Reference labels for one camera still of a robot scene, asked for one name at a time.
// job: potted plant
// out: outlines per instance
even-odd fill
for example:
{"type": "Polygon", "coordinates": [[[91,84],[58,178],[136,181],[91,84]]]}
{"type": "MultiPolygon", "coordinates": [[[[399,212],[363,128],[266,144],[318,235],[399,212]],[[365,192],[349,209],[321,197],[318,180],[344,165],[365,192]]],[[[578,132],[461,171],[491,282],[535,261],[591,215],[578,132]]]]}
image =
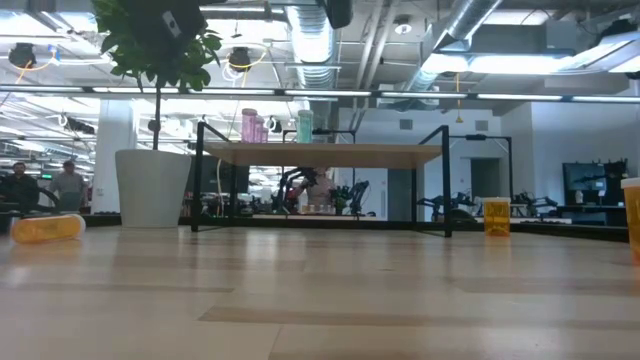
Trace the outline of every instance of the potted plant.
{"type": "MultiPolygon", "coordinates": [[[[116,63],[111,74],[133,78],[143,92],[143,76],[155,82],[155,120],[153,150],[158,150],[160,133],[160,106],[162,89],[178,86],[180,92],[188,89],[201,91],[211,82],[204,69],[213,61],[220,64],[216,51],[220,38],[206,27],[184,51],[171,59],[153,56],[139,46],[131,27],[134,19],[122,0],[92,0],[98,32],[108,33],[102,43],[102,53],[109,53],[116,63]]],[[[116,153],[116,172],[120,193],[120,212],[124,226],[171,227],[177,226],[184,197],[191,157],[163,151],[121,150],[116,153]]]]}

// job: wooden table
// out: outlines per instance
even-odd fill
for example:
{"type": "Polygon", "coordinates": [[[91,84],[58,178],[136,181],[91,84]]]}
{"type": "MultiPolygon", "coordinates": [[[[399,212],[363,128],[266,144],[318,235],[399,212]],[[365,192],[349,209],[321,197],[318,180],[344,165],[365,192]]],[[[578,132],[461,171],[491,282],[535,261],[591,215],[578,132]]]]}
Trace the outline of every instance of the wooden table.
{"type": "Polygon", "coordinates": [[[205,150],[239,166],[416,169],[440,156],[440,146],[371,144],[207,143],[205,150]]]}

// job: green leaves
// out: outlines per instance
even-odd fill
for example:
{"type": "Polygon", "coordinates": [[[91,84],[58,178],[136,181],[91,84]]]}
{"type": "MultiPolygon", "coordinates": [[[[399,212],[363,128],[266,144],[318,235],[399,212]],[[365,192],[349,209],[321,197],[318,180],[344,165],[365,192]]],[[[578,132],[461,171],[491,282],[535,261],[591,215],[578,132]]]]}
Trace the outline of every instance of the green leaves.
{"type": "Polygon", "coordinates": [[[211,83],[211,74],[204,69],[215,61],[220,65],[216,51],[222,47],[217,32],[206,29],[192,40],[182,56],[175,62],[149,57],[138,44],[130,28],[127,12],[119,0],[91,0],[96,12],[98,31],[109,33],[102,43],[101,52],[109,52],[117,63],[111,74],[136,79],[142,91],[142,76],[163,88],[168,84],[179,84],[181,92],[188,88],[201,91],[211,83]]]}

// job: black metal frame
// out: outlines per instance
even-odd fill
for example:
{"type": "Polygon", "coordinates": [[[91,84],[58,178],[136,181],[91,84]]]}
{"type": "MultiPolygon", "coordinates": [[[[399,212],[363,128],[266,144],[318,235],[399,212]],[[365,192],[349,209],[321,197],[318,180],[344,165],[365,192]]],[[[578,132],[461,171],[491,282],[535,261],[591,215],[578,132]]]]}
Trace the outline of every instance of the black metal frame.
{"type": "Polygon", "coordinates": [[[451,135],[449,138],[464,139],[467,141],[506,140],[507,151],[509,152],[509,197],[513,199],[513,139],[511,136],[478,136],[479,135],[451,135]]]}
{"type": "MultiPolygon", "coordinates": [[[[202,201],[200,199],[201,189],[202,189],[202,161],[204,157],[204,132],[205,129],[213,132],[220,139],[226,142],[230,142],[224,135],[220,132],[216,131],[214,128],[209,126],[205,122],[198,123],[198,138],[196,141],[196,164],[194,171],[194,186],[193,186],[193,200],[191,203],[191,231],[198,232],[200,231],[200,225],[202,224],[201,212],[202,212],[202,201]]],[[[283,131],[283,142],[286,141],[285,137],[288,133],[295,132],[295,130],[287,130],[283,131]]],[[[315,130],[314,134],[341,134],[348,133],[353,136],[354,143],[356,141],[356,132],[355,131],[341,131],[341,130],[315,130]]],[[[450,154],[449,154],[449,127],[447,125],[442,125],[437,128],[434,132],[429,134],[424,140],[422,140],[419,145],[426,144],[429,140],[433,139],[435,136],[442,134],[442,186],[443,193],[445,197],[445,205],[444,205],[444,224],[419,224],[418,221],[418,203],[417,203],[417,191],[418,191],[418,170],[412,170],[412,181],[411,181],[411,196],[413,199],[412,211],[411,211],[411,222],[406,223],[390,223],[390,222],[362,222],[356,221],[356,224],[345,224],[344,221],[339,220],[322,220],[322,221],[305,221],[298,220],[295,222],[289,221],[278,221],[277,219],[268,220],[267,221],[259,221],[259,219],[244,219],[238,218],[236,221],[236,201],[237,201],[237,187],[236,187],[236,176],[237,169],[236,166],[231,164],[231,193],[229,194],[229,205],[230,205],[230,213],[228,219],[211,219],[207,221],[206,225],[213,226],[235,226],[235,225],[250,225],[250,226],[273,226],[274,224],[278,224],[280,227],[313,227],[319,226],[322,228],[344,228],[347,226],[348,228],[376,228],[376,229],[404,229],[404,230],[423,230],[423,229],[443,229],[444,236],[449,238],[453,233],[453,226],[451,221],[451,168],[450,168],[450,154]]],[[[355,168],[353,168],[353,181],[355,182],[355,168]]]]}

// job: yellow object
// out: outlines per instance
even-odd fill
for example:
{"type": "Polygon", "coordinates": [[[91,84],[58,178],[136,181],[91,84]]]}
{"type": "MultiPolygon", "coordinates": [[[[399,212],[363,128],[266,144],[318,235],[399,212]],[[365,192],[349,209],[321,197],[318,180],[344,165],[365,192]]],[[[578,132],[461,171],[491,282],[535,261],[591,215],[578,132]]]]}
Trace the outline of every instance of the yellow object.
{"type": "Polygon", "coordinates": [[[484,233],[487,236],[509,236],[511,199],[486,198],[484,201],[484,233]]]}
{"type": "Polygon", "coordinates": [[[11,228],[11,238],[19,244],[42,244],[77,239],[85,228],[80,215],[22,219],[11,228]]]}
{"type": "Polygon", "coordinates": [[[622,188],[627,207],[629,244],[634,259],[640,262],[640,178],[622,180],[622,188]]]}

